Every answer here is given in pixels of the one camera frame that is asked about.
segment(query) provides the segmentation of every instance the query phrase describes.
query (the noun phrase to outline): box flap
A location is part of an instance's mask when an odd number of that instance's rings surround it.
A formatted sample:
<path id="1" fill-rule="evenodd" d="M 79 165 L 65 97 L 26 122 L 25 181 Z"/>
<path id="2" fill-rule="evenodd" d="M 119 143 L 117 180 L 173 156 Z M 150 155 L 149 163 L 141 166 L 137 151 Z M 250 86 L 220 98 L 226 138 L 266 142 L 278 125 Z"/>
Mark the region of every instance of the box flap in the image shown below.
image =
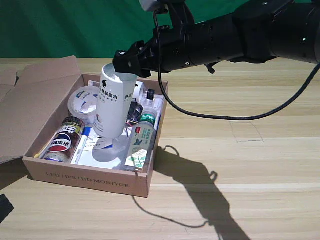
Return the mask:
<path id="1" fill-rule="evenodd" d="M 0 103 L 0 158 L 25 155 L 75 85 L 83 86 L 74 57 L 28 66 L 22 75 Z"/>
<path id="2" fill-rule="evenodd" d="M 26 66 L 16 85 L 22 86 L 39 83 L 80 73 L 77 58 L 75 56 L 68 56 Z"/>
<path id="3" fill-rule="evenodd" d="M 8 68 L 0 72 L 0 102 L 15 87 L 17 69 Z"/>

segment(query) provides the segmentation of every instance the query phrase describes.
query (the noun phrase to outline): robotic arm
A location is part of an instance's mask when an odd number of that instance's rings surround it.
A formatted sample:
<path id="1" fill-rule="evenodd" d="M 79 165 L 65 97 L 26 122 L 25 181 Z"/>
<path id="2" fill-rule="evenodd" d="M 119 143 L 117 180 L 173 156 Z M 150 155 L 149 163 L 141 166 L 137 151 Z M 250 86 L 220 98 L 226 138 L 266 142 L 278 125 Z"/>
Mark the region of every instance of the robotic arm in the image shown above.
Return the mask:
<path id="1" fill-rule="evenodd" d="M 274 58 L 320 62 L 320 0 L 250 0 L 233 13 L 195 24 L 185 0 L 140 0 L 145 11 L 169 13 L 172 27 L 159 27 L 145 43 L 135 42 L 113 58 L 116 72 L 141 78 L 221 61 L 263 64 Z"/>

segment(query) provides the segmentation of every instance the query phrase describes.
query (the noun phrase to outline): blue marker cap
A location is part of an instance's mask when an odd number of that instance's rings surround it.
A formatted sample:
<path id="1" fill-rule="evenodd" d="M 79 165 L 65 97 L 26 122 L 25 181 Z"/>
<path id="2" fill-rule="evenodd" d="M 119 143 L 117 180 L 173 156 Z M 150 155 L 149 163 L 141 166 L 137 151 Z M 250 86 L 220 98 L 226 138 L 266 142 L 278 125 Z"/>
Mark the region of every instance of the blue marker cap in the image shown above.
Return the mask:
<path id="1" fill-rule="evenodd" d="M 88 126 L 85 126 L 84 129 L 83 129 L 83 134 L 84 136 L 89 136 L 91 132 L 91 127 L 88 127 Z"/>

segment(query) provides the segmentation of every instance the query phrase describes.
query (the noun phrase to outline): white round container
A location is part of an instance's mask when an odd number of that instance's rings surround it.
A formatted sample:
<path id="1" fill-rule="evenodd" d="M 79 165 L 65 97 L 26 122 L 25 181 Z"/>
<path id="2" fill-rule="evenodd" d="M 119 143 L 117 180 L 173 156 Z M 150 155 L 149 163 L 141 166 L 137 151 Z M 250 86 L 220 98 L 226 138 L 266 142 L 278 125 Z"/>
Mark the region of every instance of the white round container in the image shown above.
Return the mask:
<path id="1" fill-rule="evenodd" d="M 99 88 L 84 86 L 76 90 L 68 100 L 70 113 L 81 119 L 86 127 L 93 127 L 98 102 Z"/>

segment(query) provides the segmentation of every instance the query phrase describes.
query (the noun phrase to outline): water bottle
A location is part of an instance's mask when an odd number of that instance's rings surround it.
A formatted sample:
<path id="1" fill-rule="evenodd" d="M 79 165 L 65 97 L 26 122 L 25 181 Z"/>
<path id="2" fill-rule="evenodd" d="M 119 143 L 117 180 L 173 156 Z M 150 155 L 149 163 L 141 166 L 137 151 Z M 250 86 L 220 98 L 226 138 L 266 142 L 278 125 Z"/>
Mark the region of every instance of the water bottle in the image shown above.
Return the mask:
<path id="1" fill-rule="evenodd" d="M 101 71 L 94 131 L 101 137 L 117 139 L 124 131 L 137 76 L 118 73 L 112 63 Z"/>
<path id="2" fill-rule="evenodd" d="M 121 170 L 146 173 L 156 139 L 157 111 L 145 107 L 139 123 L 132 129 Z"/>

